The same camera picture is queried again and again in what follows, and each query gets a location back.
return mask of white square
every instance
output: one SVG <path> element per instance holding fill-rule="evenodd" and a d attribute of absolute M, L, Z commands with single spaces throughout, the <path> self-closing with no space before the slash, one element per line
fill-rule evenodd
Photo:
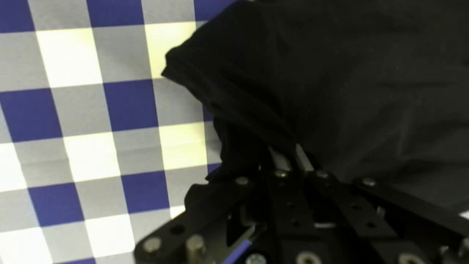
<path fill-rule="evenodd" d="M 134 237 L 127 213 L 86 219 L 93 256 L 131 252 Z"/>
<path fill-rule="evenodd" d="M 112 133 L 62 137 L 74 181 L 120 175 Z"/>
<path fill-rule="evenodd" d="M 36 30 L 51 87 L 101 83 L 101 68 L 90 27 Z"/>
<path fill-rule="evenodd" d="M 175 206 L 169 206 L 169 215 L 171 218 L 175 218 L 178 213 L 184 212 L 186 206 L 184 205 L 175 205 Z"/>
<path fill-rule="evenodd" d="M 26 189 L 26 180 L 13 143 L 0 143 L 0 191 Z"/>
<path fill-rule="evenodd" d="M 159 139 L 165 169 L 206 165 L 203 123 L 159 125 Z"/>
<path fill-rule="evenodd" d="M 40 228 L 0 233 L 0 262 L 51 264 L 51 255 Z"/>
<path fill-rule="evenodd" d="M 150 76 L 161 77 L 165 52 L 186 40 L 196 29 L 194 21 L 149 23 L 145 24 Z"/>

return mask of black cloth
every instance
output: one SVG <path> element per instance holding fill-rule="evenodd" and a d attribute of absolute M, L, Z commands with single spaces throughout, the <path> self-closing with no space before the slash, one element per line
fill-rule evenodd
<path fill-rule="evenodd" d="M 300 143 L 341 181 L 469 209 L 467 13 L 467 0 L 237 0 L 167 52 L 162 76 L 243 130 L 232 147 L 221 137 L 231 172 L 216 174 Z"/>

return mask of bolt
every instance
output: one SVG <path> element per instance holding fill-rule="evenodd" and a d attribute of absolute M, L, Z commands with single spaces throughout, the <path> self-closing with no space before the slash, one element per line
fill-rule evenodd
<path fill-rule="evenodd" d="M 317 171 L 316 171 L 316 175 L 320 177 L 320 178 L 326 178 L 326 177 L 328 177 L 328 172 L 323 171 L 323 169 L 317 169 Z"/>
<path fill-rule="evenodd" d="M 363 178 L 363 184 L 366 184 L 366 186 L 375 186 L 376 181 L 375 181 L 373 178 L 370 178 L 370 177 L 364 177 L 364 178 Z"/>
<path fill-rule="evenodd" d="M 414 253 L 403 252 L 398 253 L 398 264 L 424 264 L 424 260 Z"/>
<path fill-rule="evenodd" d="M 241 177 L 237 177 L 237 178 L 235 178 L 235 183 L 237 183 L 237 184 L 243 184 L 243 186 L 244 186 L 244 184 L 247 184 L 247 183 L 249 183 L 249 178 L 247 178 L 247 177 L 244 177 L 244 175 L 241 175 Z"/>
<path fill-rule="evenodd" d="M 250 255 L 246 257 L 244 264 L 266 264 L 266 259 L 265 259 L 265 256 L 260 255 L 260 253 L 250 253 Z"/>
<path fill-rule="evenodd" d="M 156 252 L 161 247 L 161 238 L 159 237 L 149 237 L 143 241 L 143 250 L 147 253 Z"/>
<path fill-rule="evenodd" d="M 296 264 L 322 264 L 322 260 L 315 252 L 303 250 L 296 255 Z"/>

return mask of blue square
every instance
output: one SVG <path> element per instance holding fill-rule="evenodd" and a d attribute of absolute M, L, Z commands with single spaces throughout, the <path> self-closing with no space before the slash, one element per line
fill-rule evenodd
<path fill-rule="evenodd" d="M 30 187 L 29 194 L 40 225 L 83 219 L 73 183 Z"/>
<path fill-rule="evenodd" d="M 164 171 L 121 177 L 128 212 L 168 208 Z"/>
<path fill-rule="evenodd" d="M 112 130 L 156 125 L 152 80 L 104 83 Z"/>
<path fill-rule="evenodd" d="M 67 260 L 64 264 L 96 264 L 96 260 L 93 257 L 86 257 L 86 259 Z"/>
<path fill-rule="evenodd" d="M 33 30 L 27 0 L 0 0 L 0 32 Z"/>
<path fill-rule="evenodd" d="M 87 0 L 92 26 L 143 24 L 140 0 Z"/>
<path fill-rule="evenodd" d="M 49 89 L 1 92 L 0 103 L 14 142 L 61 137 Z"/>
<path fill-rule="evenodd" d="M 234 2 L 234 0 L 193 0 L 194 4 L 194 18 L 209 20 L 221 13 L 227 5 Z"/>

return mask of checkered tablecloth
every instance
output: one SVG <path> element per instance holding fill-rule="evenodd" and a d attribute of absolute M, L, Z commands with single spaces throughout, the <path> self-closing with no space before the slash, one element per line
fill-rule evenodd
<path fill-rule="evenodd" d="M 225 0 L 0 0 L 0 262 L 128 264 L 219 142 L 159 76 Z"/>

